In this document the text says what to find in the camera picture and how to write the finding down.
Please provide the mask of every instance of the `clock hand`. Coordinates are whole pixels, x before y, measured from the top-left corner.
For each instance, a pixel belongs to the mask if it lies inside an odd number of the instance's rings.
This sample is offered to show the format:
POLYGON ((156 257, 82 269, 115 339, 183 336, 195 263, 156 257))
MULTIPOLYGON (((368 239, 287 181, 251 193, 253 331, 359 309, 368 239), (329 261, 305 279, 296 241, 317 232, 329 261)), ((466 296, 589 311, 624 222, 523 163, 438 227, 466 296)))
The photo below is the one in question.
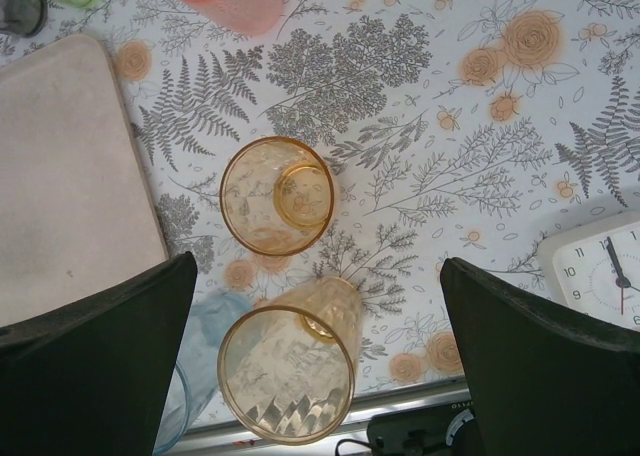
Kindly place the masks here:
POLYGON ((611 241, 611 237, 607 236, 607 253, 609 253, 609 258, 611 258, 611 263, 613 263, 613 269, 616 272, 618 278, 616 279, 616 286, 619 288, 630 288, 631 282, 622 272, 622 266, 620 266, 620 260, 618 259, 618 255, 616 254, 616 250, 613 247, 613 242, 611 241))

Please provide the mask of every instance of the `table surface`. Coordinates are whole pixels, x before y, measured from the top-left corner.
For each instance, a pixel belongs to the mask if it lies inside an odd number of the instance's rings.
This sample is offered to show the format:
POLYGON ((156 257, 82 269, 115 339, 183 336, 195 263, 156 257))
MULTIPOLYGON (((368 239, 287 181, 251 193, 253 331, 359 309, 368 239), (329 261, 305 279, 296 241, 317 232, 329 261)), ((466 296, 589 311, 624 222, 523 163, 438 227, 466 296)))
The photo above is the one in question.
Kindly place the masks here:
MULTIPOLYGON (((361 283, 362 394, 460 371, 447 257, 548 295, 543 236, 640 207, 639 19, 640 0, 286 0, 246 38, 176 0, 101 0, 51 5, 33 39, 0 36, 0 63, 74 32, 101 40, 169 249, 198 260, 196 298, 233 284, 260 304, 320 273, 361 283), (217 193, 230 157, 274 134, 327 158, 341 206, 307 252, 263 261, 231 238, 217 193)), ((230 419, 218 395, 196 424, 230 419)))

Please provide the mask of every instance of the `tablecloth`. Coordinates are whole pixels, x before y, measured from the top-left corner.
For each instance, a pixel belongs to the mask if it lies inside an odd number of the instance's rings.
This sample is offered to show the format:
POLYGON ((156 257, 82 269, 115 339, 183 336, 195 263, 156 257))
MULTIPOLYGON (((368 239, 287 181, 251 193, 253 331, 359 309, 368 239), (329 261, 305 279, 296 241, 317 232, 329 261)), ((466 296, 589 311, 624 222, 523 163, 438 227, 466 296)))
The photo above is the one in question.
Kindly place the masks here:
MULTIPOLYGON (((640 207, 640 0, 285 3, 253 38, 177 0, 51 3, 37 37, 0 36, 0 63, 74 32, 104 43, 196 298, 261 305, 337 274, 367 313, 358 394, 455 377, 447 257, 548 296, 543 237, 640 207), (313 146, 341 187, 321 241, 280 260, 243 249, 218 205, 230 157, 268 135, 313 146)), ((196 425, 231 418, 216 396, 196 425)))

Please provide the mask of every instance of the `beige tray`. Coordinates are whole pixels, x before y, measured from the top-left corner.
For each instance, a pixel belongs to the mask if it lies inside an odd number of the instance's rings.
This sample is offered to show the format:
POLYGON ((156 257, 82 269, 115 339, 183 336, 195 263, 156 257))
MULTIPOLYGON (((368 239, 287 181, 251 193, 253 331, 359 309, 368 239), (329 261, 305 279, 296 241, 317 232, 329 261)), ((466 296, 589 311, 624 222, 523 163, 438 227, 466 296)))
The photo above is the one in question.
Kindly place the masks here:
POLYGON ((0 327, 164 260, 100 44, 69 36, 0 71, 0 327))

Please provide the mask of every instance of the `white clock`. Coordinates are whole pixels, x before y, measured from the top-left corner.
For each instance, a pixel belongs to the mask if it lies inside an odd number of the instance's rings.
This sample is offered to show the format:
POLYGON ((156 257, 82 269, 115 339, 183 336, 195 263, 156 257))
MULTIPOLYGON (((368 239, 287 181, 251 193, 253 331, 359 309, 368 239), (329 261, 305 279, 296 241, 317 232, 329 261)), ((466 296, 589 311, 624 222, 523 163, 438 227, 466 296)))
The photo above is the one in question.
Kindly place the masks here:
POLYGON ((544 239, 537 257, 556 302, 640 330, 640 212, 544 239))

